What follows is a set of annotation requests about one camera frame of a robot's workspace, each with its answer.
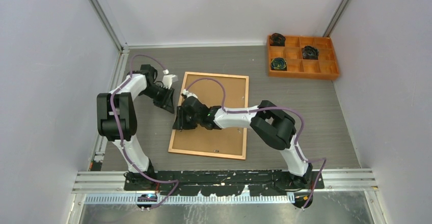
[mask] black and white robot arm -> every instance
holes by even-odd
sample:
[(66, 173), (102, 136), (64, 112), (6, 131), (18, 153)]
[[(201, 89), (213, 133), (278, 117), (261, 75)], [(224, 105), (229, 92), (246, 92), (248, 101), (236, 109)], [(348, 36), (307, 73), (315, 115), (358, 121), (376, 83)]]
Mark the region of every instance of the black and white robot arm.
[(186, 90), (182, 91), (182, 96), (184, 101), (181, 106), (177, 107), (173, 129), (190, 130), (195, 129), (198, 124), (208, 130), (229, 127), (251, 128), (267, 145), (281, 153), (288, 166), (291, 179), (298, 187), (304, 187), (310, 182), (312, 164), (306, 161), (298, 144), (294, 145), (295, 120), (284, 111), (277, 109), (254, 112), (258, 108), (276, 107), (273, 103), (263, 100), (257, 106), (225, 108), (224, 110), (221, 106), (207, 107), (198, 100), (195, 94)]
[[(150, 65), (142, 65), (139, 71), (133, 72), (130, 80), (128, 80), (129, 77), (130, 75), (128, 75), (126, 80), (119, 85), (121, 90), (114, 96), (114, 105), (122, 127), (124, 136), (123, 146), (126, 154), (135, 166), (137, 166), (141, 171), (147, 172), (150, 167), (152, 168), (152, 166), (149, 158), (141, 149), (136, 136), (137, 117), (133, 101), (139, 95), (146, 95), (153, 99), (153, 104), (155, 106), (174, 113), (174, 89), (171, 88), (171, 85), (173, 82), (176, 82), (178, 78), (176, 75), (166, 74), (164, 75), (161, 84), (158, 85), (155, 82), (157, 71)], [(112, 141), (126, 159), (121, 146), (119, 129), (110, 105), (111, 94), (116, 89), (109, 93), (101, 93), (97, 96), (97, 128), (99, 134), (106, 136), (108, 141)], [(137, 173), (137, 170), (127, 159), (126, 162), (128, 170)]]

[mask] wooden frame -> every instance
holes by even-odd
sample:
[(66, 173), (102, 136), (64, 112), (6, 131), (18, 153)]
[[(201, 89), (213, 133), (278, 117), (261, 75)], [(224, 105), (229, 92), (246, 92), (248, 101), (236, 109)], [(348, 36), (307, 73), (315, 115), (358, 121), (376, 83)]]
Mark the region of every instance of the wooden frame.
[[(284, 36), (285, 46), (270, 46), (270, 35), (267, 37), (268, 75), (274, 77), (292, 77), (308, 79), (335, 80), (339, 77), (339, 68), (329, 37)], [(302, 48), (310, 45), (319, 50), (318, 60), (305, 60)], [(272, 70), (271, 62), (283, 58), (286, 70)]]
[[(248, 100), (249, 100), (249, 77), (248, 76), (241, 76), (241, 75), (226, 75), (226, 74), (211, 74), (211, 73), (199, 73), (199, 72), (185, 72), (184, 74), (184, 79), (183, 79), (183, 84), (181, 86), (181, 91), (183, 91), (183, 89), (185, 89), (185, 87), (190, 84), (192, 81), (196, 80), (197, 78), (201, 78), (201, 77), (212, 77), (212, 78), (221, 78), (218, 79), (218, 81), (220, 81), (225, 89), (227, 90), (227, 94), (226, 94), (226, 106), (227, 107), (248, 107)], [(234, 87), (234, 80), (232, 80), (231, 82), (227, 82), (230, 79), (244, 79), (244, 94), (239, 94), (239, 93), (235, 93), (233, 92), (233, 90), (237, 89), (236, 87), (239, 85), (236, 85)], [(201, 86), (211, 86), (214, 89), (206, 89), (206, 91), (211, 91), (211, 99), (215, 100), (218, 98), (217, 102), (213, 102), (215, 104), (206, 104), (206, 97), (209, 97), (209, 94), (205, 94), (205, 92), (200, 91), (200, 88), (195, 89), (194, 91), (194, 87), (198, 86), (198, 84), (201, 84)], [(206, 104), (207, 106), (214, 106), (214, 105), (220, 105), (221, 101), (222, 101), (222, 90), (220, 88), (216, 88), (219, 85), (214, 82), (214, 81), (209, 81), (209, 80), (203, 80), (203, 81), (199, 81), (198, 83), (195, 83), (191, 88), (190, 91), (194, 92), (197, 94), (198, 98), (200, 98), (200, 101), (204, 104)], [(178, 101), (178, 105), (180, 106), (181, 103), (183, 102), (183, 98), (180, 96), (179, 101)], [(177, 136), (179, 135), (179, 133), (188, 133), (188, 134), (183, 134), (182, 136)], [(178, 148), (177, 146), (182, 144), (182, 147), (188, 147), (190, 144), (190, 140), (196, 140), (196, 141), (200, 141), (200, 138), (205, 138), (207, 137), (208, 140), (208, 133), (213, 133), (211, 136), (211, 141), (214, 141), (213, 138), (216, 138), (218, 141), (218, 143), (220, 142), (220, 146), (223, 148), (229, 148), (228, 151), (231, 151), (232, 148), (236, 148), (236, 153), (235, 154), (231, 154), (231, 153), (224, 153), (224, 152), (211, 152), (210, 150), (210, 146), (208, 147), (208, 149), (206, 150), (191, 150), (191, 149), (181, 149)], [(187, 135), (187, 145), (183, 142), (179, 143), (178, 140), (185, 140), (184, 136)], [(236, 138), (238, 139), (238, 142), (236, 144), (236, 147), (232, 147), (232, 145), (234, 145), (234, 143), (232, 141), (224, 141), (224, 139), (227, 138)], [(240, 159), (240, 160), (245, 160), (246, 159), (246, 138), (247, 138), (247, 129), (246, 128), (227, 128), (224, 130), (206, 130), (203, 127), (198, 126), (197, 129), (194, 130), (184, 130), (184, 131), (176, 131), (173, 130), (171, 133), (171, 139), (170, 139), (170, 145), (168, 148), (168, 152), (170, 153), (178, 153), (178, 154), (189, 154), (189, 155), (199, 155), (199, 156), (208, 156), (208, 157), (218, 157), (218, 158), (228, 158), (228, 159)]]

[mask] wooden compartment tray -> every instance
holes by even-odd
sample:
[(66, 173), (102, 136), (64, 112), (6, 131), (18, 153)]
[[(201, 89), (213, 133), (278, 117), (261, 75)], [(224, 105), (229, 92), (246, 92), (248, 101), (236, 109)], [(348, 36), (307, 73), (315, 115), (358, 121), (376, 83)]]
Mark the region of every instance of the wooden compartment tray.
[[(318, 60), (305, 60), (302, 49), (313, 46), (319, 50)], [(335, 80), (339, 77), (332, 40), (326, 37), (285, 36), (285, 46), (270, 46), (270, 35), (267, 37), (268, 75), (274, 77), (293, 77), (309, 79)], [(271, 62), (283, 58), (285, 70), (272, 70)]]
[[(194, 80), (203, 77), (217, 79), (224, 85), (226, 90), (226, 107), (248, 107), (248, 76), (186, 72), (181, 91)], [(214, 81), (201, 80), (195, 83), (189, 91), (195, 93), (200, 102), (208, 107), (221, 105), (223, 92)], [(181, 105), (182, 102), (183, 98), (180, 96), (178, 105)], [(245, 160), (246, 134), (246, 128), (207, 130), (204, 127), (198, 126), (194, 130), (173, 130), (168, 152)]]

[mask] brown board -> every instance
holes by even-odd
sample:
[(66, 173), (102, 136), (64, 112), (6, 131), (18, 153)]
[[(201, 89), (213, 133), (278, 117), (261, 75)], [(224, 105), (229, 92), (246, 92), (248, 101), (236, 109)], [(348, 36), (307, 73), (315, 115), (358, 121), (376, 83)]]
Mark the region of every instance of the brown board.
[[(203, 77), (211, 77), (222, 83), (226, 90), (226, 107), (248, 107), (248, 76), (186, 72), (181, 90), (183, 91), (194, 80)], [(221, 105), (222, 89), (212, 80), (201, 80), (195, 83), (189, 92), (195, 93), (200, 102), (207, 107)], [(183, 98), (180, 96), (178, 105), (182, 102)], [(173, 130), (168, 152), (245, 160), (246, 133), (246, 128), (207, 130), (199, 125), (194, 130)]]

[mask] white panel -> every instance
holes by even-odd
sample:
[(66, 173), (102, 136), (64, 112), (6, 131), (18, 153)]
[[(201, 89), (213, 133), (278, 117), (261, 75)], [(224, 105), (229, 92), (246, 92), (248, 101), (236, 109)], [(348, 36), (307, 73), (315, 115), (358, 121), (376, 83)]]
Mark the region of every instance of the white panel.
[(264, 43), (321, 36), (341, 0), (101, 0), (128, 45)]
[(0, 0), (0, 218), (65, 223), (118, 52), (88, 0)]
[(432, 219), (432, 0), (352, 0), (332, 34), (335, 81), (390, 223)]

